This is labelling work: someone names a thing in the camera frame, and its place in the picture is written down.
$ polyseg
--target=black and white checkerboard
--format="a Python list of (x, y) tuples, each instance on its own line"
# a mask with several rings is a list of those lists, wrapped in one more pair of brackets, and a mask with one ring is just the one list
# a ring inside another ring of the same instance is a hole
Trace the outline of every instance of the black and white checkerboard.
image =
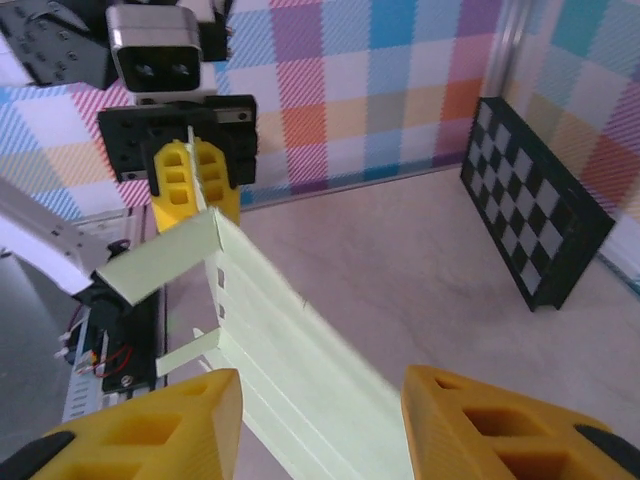
[(529, 307), (560, 308), (613, 221), (500, 98), (480, 100), (461, 176)]

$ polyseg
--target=screw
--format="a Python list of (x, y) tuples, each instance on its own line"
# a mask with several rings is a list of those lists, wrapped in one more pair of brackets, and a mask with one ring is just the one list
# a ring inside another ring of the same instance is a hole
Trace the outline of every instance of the screw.
[(131, 386), (133, 384), (133, 377), (131, 375), (123, 375), (120, 379), (120, 384), (125, 388)]

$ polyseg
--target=plaid wall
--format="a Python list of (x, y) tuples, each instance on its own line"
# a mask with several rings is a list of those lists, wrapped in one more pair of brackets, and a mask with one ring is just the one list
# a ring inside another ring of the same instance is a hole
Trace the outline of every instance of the plaid wall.
[(619, 220), (602, 253), (640, 287), (640, 2), (535, 0), (506, 97)]
[[(503, 0), (237, 0), (221, 94), (259, 109), (245, 205), (461, 161)], [(0, 90), (0, 175), (77, 218), (148, 201), (117, 185), (95, 124), (115, 85)]]

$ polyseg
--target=beige floor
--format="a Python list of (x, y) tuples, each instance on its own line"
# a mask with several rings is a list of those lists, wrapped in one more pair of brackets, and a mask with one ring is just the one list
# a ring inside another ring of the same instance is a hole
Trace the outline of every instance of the beige floor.
[(640, 444), (640, 301), (594, 261), (531, 313), (458, 172), (248, 212), (242, 228), (393, 384), (436, 365), (598, 417)]

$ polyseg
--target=red wire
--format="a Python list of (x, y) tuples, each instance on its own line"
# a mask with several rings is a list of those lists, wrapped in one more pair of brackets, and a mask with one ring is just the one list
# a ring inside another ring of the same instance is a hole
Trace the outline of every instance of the red wire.
[[(122, 353), (122, 351), (127, 348), (127, 346), (125, 345), (124, 347), (122, 347), (120, 350), (118, 350), (116, 353), (114, 353), (113, 355), (111, 355), (111, 357), (107, 358), (104, 362), (99, 363), (98, 365), (96, 365), (94, 367), (97, 368), (102, 364), (106, 364), (107, 362), (109, 362), (110, 360), (112, 360), (113, 358), (117, 357), (118, 355), (120, 355), (120, 353)], [(113, 370), (112, 372), (109, 373), (96, 373), (95, 376), (98, 378), (106, 378), (106, 377), (110, 377), (111, 375), (115, 375), (116, 373), (118, 373), (119, 371), (121, 371), (124, 367), (127, 366), (127, 364), (129, 363), (129, 360), (131, 359), (131, 354), (133, 353), (133, 348), (129, 347), (129, 351), (127, 352), (127, 356), (125, 357), (125, 359), (123, 360), (123, 362), (120, 364), (120, 366), (118, 366), (118, 368), (116, 368), (115, 370)]]
[(120, 350), (118, 350), (116, 353), (114, 353), (113, 355), (111, 355), (110, 357), (105, 358), (103, 361), (101, 361), (100, 363), (96, 363), (93, 368), (96, 369), (98, 368), (100, 365), (104, 365), (108, 362), (110, 362), (111, 360), (113, 360), (116, 357), (119, 357), (122, 352), (124, 352), (125, 348), (127, 348), (127, 345), (123, 345), (122, 348)]
[(70, 332), (71, 329), (75, 326), (75, 321), (78, 319), (78, 315), (80, 314), (80, 310), (82, 310), (82, 304), (79, 304), (71, 315), (69, 319), (69, 325), (67, 326), (67, 332)]

